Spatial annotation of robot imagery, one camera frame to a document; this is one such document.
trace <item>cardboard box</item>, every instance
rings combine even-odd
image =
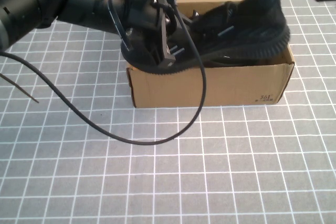
[[[179,0],[179,10],[191,16],[226,1]],[[251,67],[207,68],[206,106],[275,104],[281,99],[290,80],[295,61],[288,47],[273,60]],[[127,68],[132,99],[136,108],[169,108],[199,106],[202,76],[199,68],[181,73],[157,76],[132,66]]]

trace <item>black shoe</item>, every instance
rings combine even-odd
[[[189,29],[204,62],[270,59],[286,49],[290,38],[280,0],[227,2],[197,17]],[[150,61],[149,52],[144,52],[144,47],[138,45],[140,50],[133,52],[127,52],[122,46],[122,53],[131,65],[142,71],[169,74],[198,65],[180,30],[167,42],[170,54],[176,58],[171,66],[160,66]]]

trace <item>shoe upper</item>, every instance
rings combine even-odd
[[[207,50],[216,45],[268,41],[286,26],[281,0],[244,0],[210,10],[191,25],[191,30],[204,35],[204,46],[200,47]]]

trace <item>cutting mat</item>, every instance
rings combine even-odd
[[[131,146],[89,128],[0,58],[0,224],[336,223],[336,8],[283,0],[297,61],[274,106],[205,108],[177,140]],[[157,140],[195,108],[134,109],[116,35],[57,22],[11,48],[85,115]]]

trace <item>shoe sole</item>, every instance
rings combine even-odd
[[[282,33],[277,36],[275,39],[259,43],[253,45],[245,45],[245,46],[236,46],[232,48],[223,48],[221,50],[211,51],[209,53],[201,52],[201,59],[203,62],[221,59],[221,58],[230,58],[236,60],[265,60],[271,59],[278,56],[282,53],[290,39],[290,30],[289,27],[286,26]],[[159,68],[157,66],[147,66],[143,64],[139,64],[137,62],[132,62],[130,57],[130,53],[126,50],[126,47],[121,45],[121,53],[123,54],[125,60],[135,68],[151,73],[151,74],[174,74],[178,72],[185,71],[190,68],[197,67],[198,61],[196,58],[193,58],[186,62],[176,63],[169,68]]]

